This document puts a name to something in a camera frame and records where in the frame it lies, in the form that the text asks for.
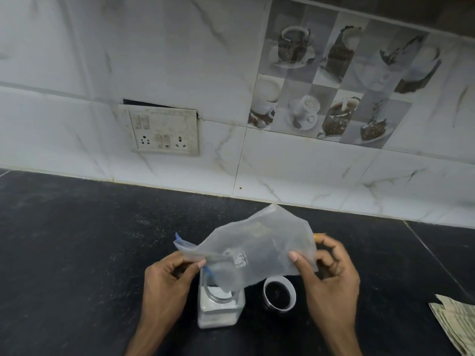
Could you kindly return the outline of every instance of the switch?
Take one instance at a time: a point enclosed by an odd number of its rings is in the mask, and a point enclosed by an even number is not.
[[[145,115],[140,115],[140,125],[142,125],[142,129],[150,130],[150,126],[148,124],[148,117]]]
[[[155,135],[155,143],[157,144],[157,147],[158,147],[159,149],[162,149],[162,148],[163,148],[162,136],[161,136],[161,135]]]
[[[168,135],[163,135],[162,136],[162,140],[163,140],[163,147],[165,149],[169,149],[170,148],[170,136]]]
[[[132,115],[132,125],[134,125],[134,129],[141,129],[140,126],[140,118],[139,115]]]

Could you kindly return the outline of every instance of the glass jar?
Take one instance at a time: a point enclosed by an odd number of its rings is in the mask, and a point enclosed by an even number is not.
[[[244,290],[225,292],[204,269],[199,273],[198,326],[210,329],[234,325],[246,304]]]

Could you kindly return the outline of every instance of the switch plate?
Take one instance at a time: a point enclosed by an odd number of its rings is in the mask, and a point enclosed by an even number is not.
[[[118,105],[118,111],[134,152],[199,154],[196,110]]]

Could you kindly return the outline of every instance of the white rim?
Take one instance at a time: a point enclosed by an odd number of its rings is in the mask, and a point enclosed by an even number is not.
[[[285,309],[278,309],[277,307],[275,307],[273,304],[270,303],[269,299],[265,295],[265,287],[270,282],[278,282],[278,283],[282,284],[282,286],[285,287],[287,289],[287,291],[289,292],[290,303]],[[272,308],[274,308],[278,311],[289,311],[290,309],[292,309],[295,306],[295,301],[297,300],[297,293],[295,292],[294,285],[292,285],[292,283],[290,281],[288,281],[288,279],[286,279],[284,276],[274,276],[274,277],[267,278],[264,282],[264,288],[262,289],[262,293],[264,295],[265,303],[268,306],[270,306],[270,307],[272,307]]]

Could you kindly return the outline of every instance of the right hand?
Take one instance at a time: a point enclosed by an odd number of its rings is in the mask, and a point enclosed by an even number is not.
[[[289,253],[304,280],[308,311],[335,353],[358,355],[354,331],[359,294],[358,272],[341,242],[324,233],[316,233],[314,237],[317,243],[332,249],[332,253],[317,250],[315,257],[327,278],[320,280],[303,256],[294,251]],[[338,343],[353,344],[355,352],[337,352]]]

